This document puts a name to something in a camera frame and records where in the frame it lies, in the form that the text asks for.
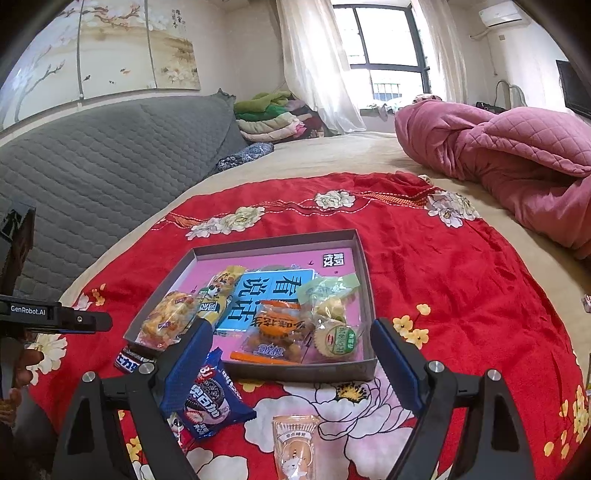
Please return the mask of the red floral cloth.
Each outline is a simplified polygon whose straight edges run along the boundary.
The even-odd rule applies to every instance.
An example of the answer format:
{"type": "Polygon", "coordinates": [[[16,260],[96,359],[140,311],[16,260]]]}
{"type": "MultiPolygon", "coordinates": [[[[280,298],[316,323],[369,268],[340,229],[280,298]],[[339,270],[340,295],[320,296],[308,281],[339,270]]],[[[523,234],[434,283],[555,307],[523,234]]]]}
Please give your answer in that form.
{"type": "MultiPolygon", "coordinates": [[[[33,399],[60,427],[81,375],[115,373],[132,318],[189,250],[342,229],[360,235],[377,314],[455,371],[498,369],[537,477],[557,478],[590,427],[567,330],[516,250],[465,199],[405,173],[264,181],[184,201],[85,286],[78,307],[109,313],[112,329],[46,341],[50,361],[34,371],[33,399]]],[[[256,418],[188,449],[203,479],[276,477],[276,415],[318,417],[324,479],[385,478],[411,433],[412,416],[384,375],[362,385],[238,388],[256,418]]]]}

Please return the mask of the black framed window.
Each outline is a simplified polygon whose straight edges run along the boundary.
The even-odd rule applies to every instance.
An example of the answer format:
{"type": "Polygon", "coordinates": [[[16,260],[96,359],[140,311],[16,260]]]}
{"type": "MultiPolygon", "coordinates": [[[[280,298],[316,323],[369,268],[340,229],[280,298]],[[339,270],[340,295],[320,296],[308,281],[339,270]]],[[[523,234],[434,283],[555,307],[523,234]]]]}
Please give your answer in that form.
{"type": "Polygon", "coordinates": [[[411,3],[335,4],[335,20],[360,108],[396,111],[431,92],[427,58],[411,3]]]}

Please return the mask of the blue oreo style cookie pack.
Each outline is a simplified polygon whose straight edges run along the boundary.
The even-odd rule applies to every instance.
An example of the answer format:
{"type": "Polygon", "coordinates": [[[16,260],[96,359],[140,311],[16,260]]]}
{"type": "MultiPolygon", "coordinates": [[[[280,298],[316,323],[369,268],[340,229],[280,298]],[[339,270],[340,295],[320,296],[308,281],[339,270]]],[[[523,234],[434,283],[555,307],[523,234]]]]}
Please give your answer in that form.
{"type": "Polygon", "coordinates": [[[226,373],[221,348],[207,354],[182,408],[175,415],[194,440],[204,440],[227,426],[256,418],[256,411],[243,402],[226,373]]]}

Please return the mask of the grey tray with pink book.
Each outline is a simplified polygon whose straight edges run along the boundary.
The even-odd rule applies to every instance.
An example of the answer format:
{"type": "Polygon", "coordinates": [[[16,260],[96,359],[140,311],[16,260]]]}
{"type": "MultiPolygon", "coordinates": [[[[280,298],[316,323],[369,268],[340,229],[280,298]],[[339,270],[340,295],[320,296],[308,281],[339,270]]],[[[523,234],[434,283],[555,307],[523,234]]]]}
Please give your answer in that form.
{"type": "Polygon", "coordinates": [[[148,314],[170,292],[197,295],[208,290],[211,280],[232,266],[242,267],[245,272],[233,288],[212,340],[213,347],[221,349],[231,376],[304,383],[373,378],[377,359],[370,347],[369,327],[375,317],[375,307],[366,256],[355,230],[288,235],[187,250],[130,322],[124,334],[128,346],[145,356],[156,355],[156,350],[136,340],[148,314]],[[296,303],[298,288],[311,280],[346,275],[355,275],[359,285],[342,301],[346,323],[356,329],[358,339],[353,352],[345,358],[325,358],[308,342],[301,361],[291,360],[286,366],[231,359],[231,353],[242,347],[245,332],[256,318],[260,302],[296,303]]]}

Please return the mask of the green yellow candy pack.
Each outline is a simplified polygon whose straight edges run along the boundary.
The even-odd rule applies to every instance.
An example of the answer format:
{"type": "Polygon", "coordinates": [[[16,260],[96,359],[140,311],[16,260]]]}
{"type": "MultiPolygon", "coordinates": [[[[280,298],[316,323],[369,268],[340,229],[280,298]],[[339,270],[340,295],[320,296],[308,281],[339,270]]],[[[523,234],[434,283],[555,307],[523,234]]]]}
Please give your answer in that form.
{"type": "Polygon", "coordinates": [[[356,273],[317,276],[297,288],[297,302],[315,322],[337,320],[346,323],[346,307],[355,299],[359,287],[356,273]]]}

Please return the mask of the yellow panda bread stick pack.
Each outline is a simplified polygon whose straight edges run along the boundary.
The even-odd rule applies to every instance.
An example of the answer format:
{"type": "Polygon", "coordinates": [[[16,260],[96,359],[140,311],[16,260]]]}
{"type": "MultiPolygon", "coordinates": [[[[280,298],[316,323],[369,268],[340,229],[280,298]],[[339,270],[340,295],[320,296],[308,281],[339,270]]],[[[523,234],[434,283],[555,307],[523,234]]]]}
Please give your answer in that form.
{"type": "Polygon", "coordinates": [[[231,304],[235,285],[245,271],[242,266],[228,266],[214,275],[207,287],[199,290],[197,316],[210,323],[212,328],[221,322],[226,307],[231,304]]]}

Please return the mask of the peach cake pack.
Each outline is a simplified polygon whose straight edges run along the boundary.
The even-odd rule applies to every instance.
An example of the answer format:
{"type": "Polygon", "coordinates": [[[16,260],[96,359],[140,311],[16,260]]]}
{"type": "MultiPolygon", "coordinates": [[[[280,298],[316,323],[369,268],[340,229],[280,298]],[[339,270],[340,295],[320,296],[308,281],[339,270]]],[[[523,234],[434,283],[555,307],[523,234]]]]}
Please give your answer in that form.
{"type": "Polygon", "coordinates": [[[320,420],[315,415],[273,417],[273,457],[280,480],[315,479],[315,443],[320,420]]]}

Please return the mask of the stack of folded clothes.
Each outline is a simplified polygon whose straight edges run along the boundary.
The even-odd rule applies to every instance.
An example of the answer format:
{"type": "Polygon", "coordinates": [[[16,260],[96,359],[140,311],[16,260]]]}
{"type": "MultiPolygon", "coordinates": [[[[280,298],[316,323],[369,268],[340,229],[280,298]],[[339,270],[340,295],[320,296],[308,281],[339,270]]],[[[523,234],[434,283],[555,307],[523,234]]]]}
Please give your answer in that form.
{"type": "Polygon", "coordinates": [[[233,111],[239,132],[249,143],[277,144],[334,135],[318,112],[290,91],[259,93],[236,102],[233,111]]]}

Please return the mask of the round cake green label pack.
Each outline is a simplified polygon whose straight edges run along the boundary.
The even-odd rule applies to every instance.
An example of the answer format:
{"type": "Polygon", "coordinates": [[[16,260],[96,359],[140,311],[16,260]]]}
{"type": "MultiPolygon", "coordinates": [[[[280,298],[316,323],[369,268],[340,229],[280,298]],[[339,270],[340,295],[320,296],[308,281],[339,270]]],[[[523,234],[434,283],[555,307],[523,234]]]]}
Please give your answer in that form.
{"type": "Polygon", "coordinates": [[[339,363],[362,359],[365,332],[363,326],[349,325],[335,319],[315,321],[304,363],[339,363]]]}

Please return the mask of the white air conditioner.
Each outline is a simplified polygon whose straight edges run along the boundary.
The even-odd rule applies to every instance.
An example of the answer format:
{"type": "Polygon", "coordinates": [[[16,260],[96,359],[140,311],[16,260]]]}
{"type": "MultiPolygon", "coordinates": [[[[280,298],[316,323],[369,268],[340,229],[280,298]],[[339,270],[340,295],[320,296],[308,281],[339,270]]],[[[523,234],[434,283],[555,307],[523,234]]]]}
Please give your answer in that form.
{"type": "Polygon", "coordinates": [[[530,23],[527,15],[513,1],[502,1],[479,11],[479,17],[486,28],[500,28],[530,23]]]}

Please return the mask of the dark blue patterned cloth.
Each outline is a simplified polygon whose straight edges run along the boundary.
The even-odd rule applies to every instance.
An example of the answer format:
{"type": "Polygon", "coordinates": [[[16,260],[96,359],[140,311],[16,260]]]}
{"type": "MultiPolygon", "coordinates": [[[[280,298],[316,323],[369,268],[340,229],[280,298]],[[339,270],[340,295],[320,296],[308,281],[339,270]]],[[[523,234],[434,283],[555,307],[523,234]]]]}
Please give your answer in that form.
{"type": "Polygon", "coordinates": [[[263,156],[273,153],[274,145],[271,143],[252,143],[242,150],[225,156],[219,160],[215,165],[215,172],[228,171],[229,169],[238,167],[243,164],[250,163],[254,160],[262,158],[263,156]]]}

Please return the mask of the orange brown cookie snack bag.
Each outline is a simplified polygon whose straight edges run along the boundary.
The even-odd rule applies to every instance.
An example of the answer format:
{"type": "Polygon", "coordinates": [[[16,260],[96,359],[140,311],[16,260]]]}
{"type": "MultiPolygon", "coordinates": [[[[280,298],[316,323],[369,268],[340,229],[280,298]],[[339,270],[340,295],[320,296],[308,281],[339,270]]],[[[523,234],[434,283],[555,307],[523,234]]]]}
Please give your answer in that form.
{"type": "Polygon", "coordinates": [[[263,300],[229,358],[235,362],[263,365],[297,365],[310,347],[314,325],[301,313],[298,303],[263,300]]]}

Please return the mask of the blue white chocolate bar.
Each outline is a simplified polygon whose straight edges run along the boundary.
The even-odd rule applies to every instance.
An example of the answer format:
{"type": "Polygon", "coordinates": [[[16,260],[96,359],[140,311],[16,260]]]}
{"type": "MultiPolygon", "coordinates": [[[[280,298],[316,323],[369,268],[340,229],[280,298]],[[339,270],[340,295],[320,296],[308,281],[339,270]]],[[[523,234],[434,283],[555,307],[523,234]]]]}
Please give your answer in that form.
{"type": "Polygon", "coordinates": [[[144,363],[154,364],[155,360],[142,356],[127,346],[119,351],[114,360],[114,366],[125,374],[133,373],[144,363]]]}

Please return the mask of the floral wall painting panels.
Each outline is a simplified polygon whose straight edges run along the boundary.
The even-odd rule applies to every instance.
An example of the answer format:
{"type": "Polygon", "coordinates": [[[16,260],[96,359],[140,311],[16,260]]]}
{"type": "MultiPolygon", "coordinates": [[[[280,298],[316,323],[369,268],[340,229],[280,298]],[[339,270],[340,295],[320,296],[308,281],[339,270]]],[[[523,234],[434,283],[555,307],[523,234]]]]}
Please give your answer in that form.
{"type": "Polygon", "coordinates": [[[146,89],[200,88],[179,1],[72,1],[1,87],[1,126],[66,103],[146,89]]]}

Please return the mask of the yellow puffed snack bag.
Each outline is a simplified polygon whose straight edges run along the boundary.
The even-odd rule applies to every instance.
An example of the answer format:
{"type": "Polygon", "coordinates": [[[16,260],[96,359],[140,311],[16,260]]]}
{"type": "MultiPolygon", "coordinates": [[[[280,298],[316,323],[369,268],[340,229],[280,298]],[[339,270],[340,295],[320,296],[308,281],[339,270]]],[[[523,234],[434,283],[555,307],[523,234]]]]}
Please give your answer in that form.
{"type": "Polygon", "coordinates": [[[135,342],[158,351],[178,343],[197,313],[197,307],[194,295],[179,291],[167,293],[142,322],[135,342]]]}

